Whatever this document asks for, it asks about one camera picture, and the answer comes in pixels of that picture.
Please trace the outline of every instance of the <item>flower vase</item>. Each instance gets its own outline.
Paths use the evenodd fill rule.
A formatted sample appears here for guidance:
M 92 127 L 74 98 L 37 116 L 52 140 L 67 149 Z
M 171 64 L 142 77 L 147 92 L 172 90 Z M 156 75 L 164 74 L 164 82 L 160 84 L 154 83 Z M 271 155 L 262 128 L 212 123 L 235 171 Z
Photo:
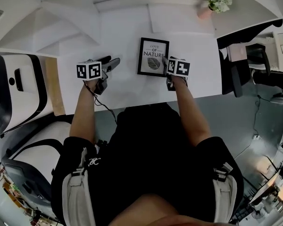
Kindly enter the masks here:
M 211 10 L 209 7 L 205 7 L 200 9 L 200 11 L 197 13 L 198 18 L 200 19 L 208 19 L 209 17 L 211 17 L 213 13 L 213 10 Z

